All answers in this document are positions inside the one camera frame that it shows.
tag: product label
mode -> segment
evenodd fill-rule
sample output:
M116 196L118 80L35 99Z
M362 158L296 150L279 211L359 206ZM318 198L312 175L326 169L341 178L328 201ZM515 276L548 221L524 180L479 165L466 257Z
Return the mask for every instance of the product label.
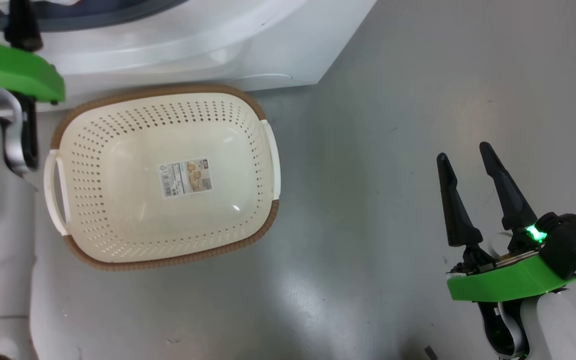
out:
M166 200L213 189L208 159L169 162L158 168L161 192Z

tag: floor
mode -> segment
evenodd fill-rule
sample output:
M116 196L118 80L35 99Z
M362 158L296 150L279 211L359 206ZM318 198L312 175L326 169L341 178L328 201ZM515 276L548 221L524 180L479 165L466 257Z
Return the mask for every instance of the floor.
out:
M435 157L473 223L501 208L490 142L538 215L576 214L576 5L382 0L316 86L253 93L278 142L279 215L256 244L108 273L79 262L36 198L41 359L496 358L450 299ZM42 150L60 114L39 128ZM39 176L30 180L39 185ZM576 284L567 292L576 307Z

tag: white appliance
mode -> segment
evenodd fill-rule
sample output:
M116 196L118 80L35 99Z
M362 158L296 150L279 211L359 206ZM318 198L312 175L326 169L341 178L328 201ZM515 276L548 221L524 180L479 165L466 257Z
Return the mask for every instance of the white appliance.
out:
M71 7L37 2L36 7L60 7L59 11L67 12L85 3L93 2ZM164 84L211 82L243 91L317 84L375 0L124 3L138 4L91 16L66 13L42 19L38 14L44 41L38 55L64 77L67 98L57 107L42 105L39 111L71 108L126 89ZM122 21L126 22L95 27ZM0 43L6 44L2 32Z

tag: brown basket rim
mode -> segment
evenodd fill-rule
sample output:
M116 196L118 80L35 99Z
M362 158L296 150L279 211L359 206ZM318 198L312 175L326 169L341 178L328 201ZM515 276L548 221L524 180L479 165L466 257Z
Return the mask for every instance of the brown basket rim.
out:
M264 111L261 109L260 105L247 93L240 91L239 89L235 89L230 86L226 85L179 85L179 86L168 86L164 88L153 88L153 89L145 89L142 91L135 91L131 93L126 93L123 95L116 95L116 96L109 96L106 98L101 98L99 100L93 100L87 102L85 104L79 105L74 109L70 110L66 116L63 118L61 123L57 126L54 134L52 135L52 140L50 142L50 150L58 150L59 146L62 142L62 137L64 136L64 132L68 128L68 125L73 122L81 114L84 114L87 111L97 109L100 107L105 107L107 105L123 103L124 101L130 100L137 100L137 99L144 99L144 98L153 98L155 96L166 96L166 95L174 95L174 94L190 94L190 93L221 93L221 94L230 94L236 96L243 101L245 101L259 120L265 120L266 115ZM145 260L145 261L135 261L135 262L104 262L101 260L94 259L92 256L88 255L84 250L82 250L72 235L64 235L63 239L66 242L66 246L74 253L74 255L84 262L88 264L90 267L94 269L102 270L102 271L135 271L135 270L145 270L145 269L153 269L158 267L166 267L170 265L177 265L177 264L185 264L190 262L197 262L199 260L211 258L213 256L230 253L231 251L235 251L254 242L258 241L273 225L275 222L275 218L277 217L277 212L279 210L279 200L273 200L272 205L270 205L270 212L268 217L265 219L265 223L257 230L254 234L246 237L245 239L225 244L223 246L219 246L216 248L211 248L209 250L199 251L195 253L188 253L186 255L180 255L175 257L167 257L165 259L156 259L156 260Z

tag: white perforated basket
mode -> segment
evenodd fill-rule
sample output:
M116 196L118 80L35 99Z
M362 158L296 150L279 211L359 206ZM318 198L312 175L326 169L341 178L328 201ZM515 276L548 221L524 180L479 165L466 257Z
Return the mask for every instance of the white perforated basket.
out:
M77 107L55 132L43 180L57 230L104 270L242 248L270 228L281 192L270 125L252 98L227 86L152 89Z

